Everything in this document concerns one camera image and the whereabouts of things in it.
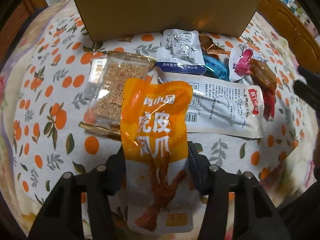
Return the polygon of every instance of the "wooden cabinet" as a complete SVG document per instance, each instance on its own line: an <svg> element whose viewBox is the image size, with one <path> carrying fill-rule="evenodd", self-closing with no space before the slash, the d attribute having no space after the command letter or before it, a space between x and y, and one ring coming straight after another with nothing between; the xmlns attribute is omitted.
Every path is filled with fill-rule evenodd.
<svg viewBox="0 0 320 240"><path fill-rule="evenodd" d="M257 9L289 43L297 61L303 67L320 72L320 47L308 29L279 0L262 0Z"/></svg>

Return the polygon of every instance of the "orange snack package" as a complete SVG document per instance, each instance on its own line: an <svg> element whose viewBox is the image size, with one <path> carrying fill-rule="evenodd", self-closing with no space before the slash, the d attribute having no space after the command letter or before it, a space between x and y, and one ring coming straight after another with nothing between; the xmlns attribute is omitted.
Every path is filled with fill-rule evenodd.
<svg viewBox="0 0 320 240"><path fill-rule="evenodd" d="M191 231L198 192L190 190L185 115L192 87L130 78L123 98L128 227L151 235Z"/></svg>

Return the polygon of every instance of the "brown box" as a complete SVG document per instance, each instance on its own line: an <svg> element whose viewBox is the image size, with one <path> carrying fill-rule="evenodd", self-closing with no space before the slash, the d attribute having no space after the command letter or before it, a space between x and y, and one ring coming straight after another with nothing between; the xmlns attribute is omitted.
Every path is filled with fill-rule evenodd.
<svg viewBox="0 0 320 240"><path fill-rule="evenodd" d="M239 37L260 0L75 0L93 42L165 29Z"/></svg>

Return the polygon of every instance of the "tablecloth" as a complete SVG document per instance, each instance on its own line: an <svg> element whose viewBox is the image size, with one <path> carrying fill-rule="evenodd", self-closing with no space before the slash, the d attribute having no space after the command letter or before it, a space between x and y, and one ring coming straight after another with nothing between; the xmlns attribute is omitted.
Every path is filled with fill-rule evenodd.
<svg viewBox="0 0 320 240"><path fill-rule="evenodd" d="M32 34L25 34L20 47L26 46L28 49L20 57L12 56L9 59L11 64L7 64L10 71L19 72L20 78L14 77L7 70L9 67L2 71L6 80L5 98L9 91L18 91L21 86L19 96L7 102L7 112L4 112L6 109L2 112L2 138L5 142L2 145L3 171L13 171L15 187L10 193L16 199L13 207L29 222L32 222L64 172L88 172L105 163L108 156L115 154L120 147L119 142L87 134L78 127L88 106L82 94L90 71L90 60L107 50L155 56L162 37L161 33L145 33L93 44L73 0L63 0L47 10L51 13L47 14L44 28L36 32L36 43L28 43ZM305 190L314 181L311 162L314 131L311 129L308 106L292 90L292 82L298 78L292 61L294 57L281 43L283 39L258 14L239 38L215 33L207 35L227 51L234 46L242 48L247 43L269 58L268 65L275 72L278 83L276 114L272 122L264 121L265 136L261 139L203 133L188 134L188 139L196 143L198 152L207 157L212 156L217 148L222 150L224 155L220 154L218 158L225 171L251 171L257 178L263 179L261 183L271 199L279 204L287 195L299 188ZM271 42L276 49L271 49ZM20 64L13 64L17 58ZM50 111L55 103L63 104L59 115L52 115ZM53 127L55 132L50 134L48 129ZM288 181L291 187L284 187ZM119 194L125 194L125 190L121 189ZM85 194L82 194L82 202L84 231L90 237ZM110 198L110 203L119 239L150 238L127 228L125 203L121 203L117 195ZM171 234L160 239L196 239L205 203L206 198L199 197L191 233Z"/></svg>

